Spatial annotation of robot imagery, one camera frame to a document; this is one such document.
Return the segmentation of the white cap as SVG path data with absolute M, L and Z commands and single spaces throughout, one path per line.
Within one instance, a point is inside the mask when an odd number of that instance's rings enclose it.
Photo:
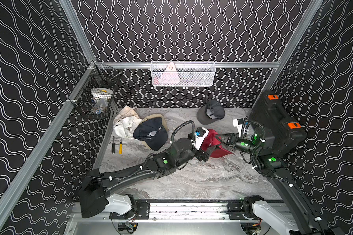
M 141 123 L 142 119 L 137 116 L 115 117 L 113 122 L 113 132 L 115 136 L 122 139 L 134 140 L 135 129 Z

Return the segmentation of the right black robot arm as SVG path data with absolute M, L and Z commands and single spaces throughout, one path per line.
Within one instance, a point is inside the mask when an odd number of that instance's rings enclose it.
M 235 119 L 233 124 L 237 133 L 218 134 L 216 140 L 227 150 L 249 154 L 248 163 L 274 186 L 293 218 L 287 218 L 259 196 L 244 199 L 245 216 L 260 218 L 280 235 L 342 235 L 343 230 L 329 225 L 298 188 L 274 148 L 275 136 L 271 129 L 246 118 Z

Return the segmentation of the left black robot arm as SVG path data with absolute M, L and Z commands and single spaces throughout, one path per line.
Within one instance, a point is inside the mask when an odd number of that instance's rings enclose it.
M 207 161 L 209 154 L 201 146 L 209 130 L 194 125 L 191 120 L 181 124 L 171 135 L 171 146 L 160 153 L 149 154 L 143 163 L 112 172 L 91 170 L 78 188 L 81 217 L 90 218 L 109 208 L 119 217 L 133 218 L 138 211 L 136 200 L 130 194 L 119 195 L 119 190 L 140 181 L 168 176 L 183 169 L 194 158 Z

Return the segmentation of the cream cap with text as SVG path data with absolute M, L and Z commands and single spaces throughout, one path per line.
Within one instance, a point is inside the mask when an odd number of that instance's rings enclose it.
M 128 118 L 128 117 L 136 117 L 137 119 L 140 119 L 138 113 L 136 112 L 137 106 L 135 107 L 129 107 L 129 106 L 125 106 L 116 116 L 119 119 L 123 119 L 123 118 Z

